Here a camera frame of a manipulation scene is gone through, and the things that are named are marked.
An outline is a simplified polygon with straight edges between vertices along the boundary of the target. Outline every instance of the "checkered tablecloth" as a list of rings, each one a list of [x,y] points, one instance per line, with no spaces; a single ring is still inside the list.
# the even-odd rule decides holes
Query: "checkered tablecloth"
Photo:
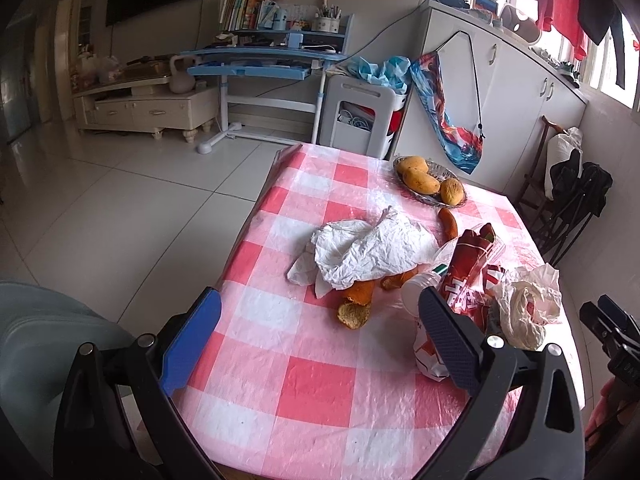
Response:
[[[543,263],[506,197],[465,186],[453,210],[460,231],[491,222],[507,244],[505,267]],[[376,222],[393,205],[442,232],[437,209],[403,190],[391,164],[305,144],[280,152],[219,285],[222,317],[188,386],[176,399],[199,444],[215,461],[287,480],[410,479],[433,454],[466,403],[450,379],[420,375],[415,321],[399,293],[376,289],[360,330],[336,319],[340,296],[318,300],[285,273],[326,222]],[[584,405],[569,324],[549,326]],[[497,451],[517,402],[510,394],[480,460]]]

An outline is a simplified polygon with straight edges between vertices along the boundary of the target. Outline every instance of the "tv stand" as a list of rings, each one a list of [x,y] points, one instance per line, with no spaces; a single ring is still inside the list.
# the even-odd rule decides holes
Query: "tv stand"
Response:
[[[175,128],[193,142],[198,127],[211,130],[218,89],[173,94],[169,81],[171,76],[116,81],[74,94],[78,129],[147,132],[160,139],[164,128]]]

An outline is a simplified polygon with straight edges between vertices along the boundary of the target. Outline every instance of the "cabinet handle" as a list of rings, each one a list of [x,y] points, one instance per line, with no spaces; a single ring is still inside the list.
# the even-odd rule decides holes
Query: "cabinet handle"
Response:
[[[540,97],[542,97],[544,94],[546,94],[546,87],[549,85],[549,78],[545,77],[545,87],[542,89],[542,92],[540,92]]]
[[[494,46],[492,46],[492,49],[494,50],[494,56],[489,60],[489,65],[494,64],[495,57],[498,55],[498,44],[494,43]]]
[[[551,92],[549,92],[549,95],[546,97],[545,101],[549,101],[549,99],[551,99],[554,95],[554,84],[551,83]]]

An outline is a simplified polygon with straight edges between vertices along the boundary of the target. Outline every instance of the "cabinet leg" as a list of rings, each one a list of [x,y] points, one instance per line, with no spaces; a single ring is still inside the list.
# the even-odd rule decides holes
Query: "cabinet leg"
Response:
[[[195,130],[183,130],[182,131],[182,134],[184,135],[184,140],[186,140],[190,144],[195,140],[197,133],[198,133],[198,129],[197,128]]]

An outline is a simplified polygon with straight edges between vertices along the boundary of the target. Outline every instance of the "screw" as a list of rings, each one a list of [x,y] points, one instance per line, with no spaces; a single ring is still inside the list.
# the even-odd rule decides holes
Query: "screw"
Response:
[[[78,351],[80,355],[89,355],[94,351],[94,345],[92,343],[82,343]]]
[[[143,334],[138,338],[138,346],[141,348],[149,348],[156,342],[156,338],[153,334]]]
[[[547,349],[549,350],[549,353],[551,355],[561,355],[562,354],[562,349],[556,344],[556,343],[551,343]]]
[[[504,340],[497,335],[491,335],[486,339],[486,342],[492,348],[502,348],[504,346]]]

